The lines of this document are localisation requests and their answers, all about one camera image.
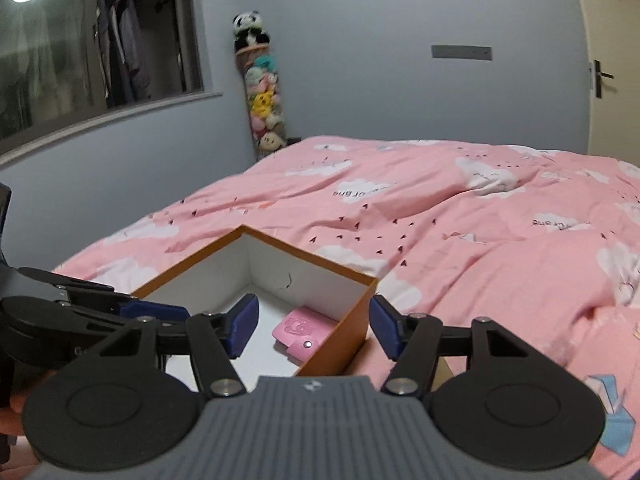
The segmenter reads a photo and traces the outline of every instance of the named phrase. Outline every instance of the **pink comforter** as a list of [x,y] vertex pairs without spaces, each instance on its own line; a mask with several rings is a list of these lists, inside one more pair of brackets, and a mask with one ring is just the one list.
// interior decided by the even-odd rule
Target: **pink comforter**
[[[490,316],[598,392],[606,475],[640,467],[640,170],[523,146],[316,137],[88,247],[57,271],[130,292],[239,224],[382,278],[406,311]],[[354,372],[390,368],[369,339]]]

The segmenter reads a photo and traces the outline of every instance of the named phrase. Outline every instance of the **black door handle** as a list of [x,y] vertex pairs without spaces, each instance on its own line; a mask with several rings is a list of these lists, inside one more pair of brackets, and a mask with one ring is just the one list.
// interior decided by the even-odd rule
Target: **black door handle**
[[607,74],[602,71],[600,62],[597,59],[593,60],[593,71],[596,78],[596,97],[602,99],[602,78],[607,77],[609,79],[615,79],[612,74]]

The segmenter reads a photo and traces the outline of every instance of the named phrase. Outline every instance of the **window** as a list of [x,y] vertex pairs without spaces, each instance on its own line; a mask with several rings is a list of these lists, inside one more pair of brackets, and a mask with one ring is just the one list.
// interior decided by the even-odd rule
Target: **window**
[[0,0],[0,153],[202,90],[191,0]]

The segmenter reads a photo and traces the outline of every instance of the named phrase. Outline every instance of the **open cardboard box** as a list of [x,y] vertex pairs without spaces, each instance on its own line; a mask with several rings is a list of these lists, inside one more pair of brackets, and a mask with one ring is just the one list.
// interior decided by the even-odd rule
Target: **open cardboard box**
[[[260,303],[258,326],[232,363],[247,389],[261,375],[339,375],[363,345],[369,300],[378,280],[240,226],[146,283],[133,294],[185,307],[191,315],[226,312],[250,292]],[[338,325],[298,366],[271,335],[292,310],[307,306]],[[188,356],[172,356],[167,373],[196,390]]]

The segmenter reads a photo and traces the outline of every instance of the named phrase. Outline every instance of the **wallet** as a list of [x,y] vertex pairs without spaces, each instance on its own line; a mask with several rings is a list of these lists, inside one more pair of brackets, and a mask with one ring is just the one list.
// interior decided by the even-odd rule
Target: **wallet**
[[287,354],[304,362],[320,348],[337,321],[306,306],[289,312],[271,335],[287,347]]

